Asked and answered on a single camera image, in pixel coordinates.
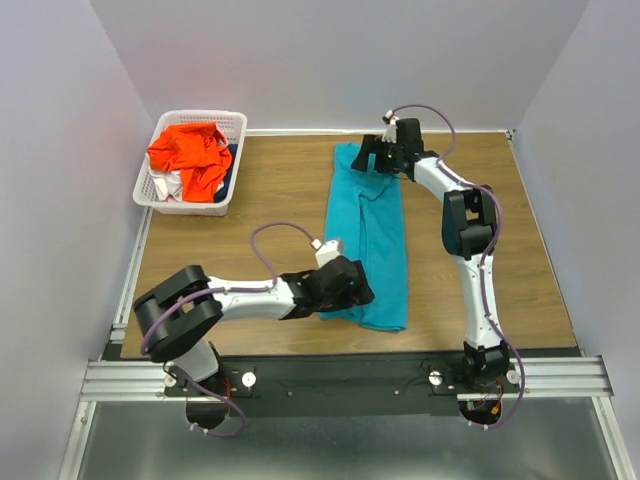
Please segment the pile of clothes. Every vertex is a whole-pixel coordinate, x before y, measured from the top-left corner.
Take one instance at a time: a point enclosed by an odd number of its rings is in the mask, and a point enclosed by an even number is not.
[[[162,202],[217,203],[229,190],[238,145],[215,122],[169,125],[147,149]]]

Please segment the gray floor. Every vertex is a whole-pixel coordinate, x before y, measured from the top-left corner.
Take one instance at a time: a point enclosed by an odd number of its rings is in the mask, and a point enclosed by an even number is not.
[[[80,478],[615,478],[590,399],[529,399],[510,424],[489,432],[426,415],[287,418],[254,419],[234,439],[191,433],[183,409],[99,405]]]

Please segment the cable connector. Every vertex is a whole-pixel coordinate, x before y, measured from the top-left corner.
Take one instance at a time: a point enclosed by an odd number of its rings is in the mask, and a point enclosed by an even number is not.
[[[323,267],[334,258],[341,256],[342,251],[343,247],[341,240],[329,240],[328,242],[323,243],[320,248],[316,250],[316,262],[318,263],[318,268]]]

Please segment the orange cloth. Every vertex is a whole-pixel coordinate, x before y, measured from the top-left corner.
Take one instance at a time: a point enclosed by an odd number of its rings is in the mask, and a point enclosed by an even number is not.
[[[231,165],[231,152],[215,122],[169,125],[147,149],[153,170],[180,170],[182,200],[213,203]]]

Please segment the plastic basket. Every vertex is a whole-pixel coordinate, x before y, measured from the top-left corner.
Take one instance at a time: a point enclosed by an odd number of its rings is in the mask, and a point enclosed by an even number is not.
[[[238,178],[238,167],[242,158],[242,146],[247,130],[247,117],[238,112],[221,110],[174,110],[160,117],[153,132],[151,143],[169,126],[176,123],[216,122],[224,132],[229,143],[237,143],[238,151],[233,162],[233,170],[229,179],[229,190],[224,200],[218,203],[189,203],[189,202],[161,202],[158,200],[153,179],[149,175],[149,155],[145,154],[136,186],[133,189],[133,201],[144,207],[152,207],[160,213],[169,215],[226,215],[229,203],[233,198],[233,191]]]

